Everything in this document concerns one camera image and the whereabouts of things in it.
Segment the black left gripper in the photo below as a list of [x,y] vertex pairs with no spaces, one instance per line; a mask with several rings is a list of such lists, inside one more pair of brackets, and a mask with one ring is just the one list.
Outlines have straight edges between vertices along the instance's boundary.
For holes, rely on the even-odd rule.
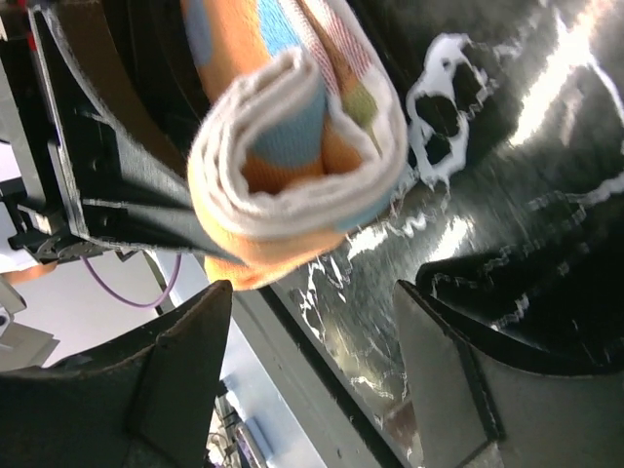
[[3,2],[1,140],[18,167],[1,182],[10,252],[225,257],[186,180],[208,110],[179,5]]

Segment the orange polka dot towel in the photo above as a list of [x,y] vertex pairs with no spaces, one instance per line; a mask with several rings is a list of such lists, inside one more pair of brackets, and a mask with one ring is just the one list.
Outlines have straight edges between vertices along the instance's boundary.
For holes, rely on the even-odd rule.
[[238,291],[338,247],[390,203],[407,122],[345,1],[184,1],[211,108],[188,154],[195,213],[225,251],[209,279]]

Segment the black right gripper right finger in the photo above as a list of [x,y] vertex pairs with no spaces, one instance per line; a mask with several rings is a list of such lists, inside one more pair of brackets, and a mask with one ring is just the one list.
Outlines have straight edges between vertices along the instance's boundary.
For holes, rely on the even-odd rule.
[[400,281],[393,292],[401,352],[427,467],[620,467],[623,375],[535,372],[493,358],[518,356],[489,331]]

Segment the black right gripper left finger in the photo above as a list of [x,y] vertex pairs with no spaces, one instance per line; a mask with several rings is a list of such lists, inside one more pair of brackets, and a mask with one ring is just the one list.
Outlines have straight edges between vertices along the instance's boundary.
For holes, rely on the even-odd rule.
[[215,282],[49,368],[3,372],[2,466],[203,466],[232,294]]

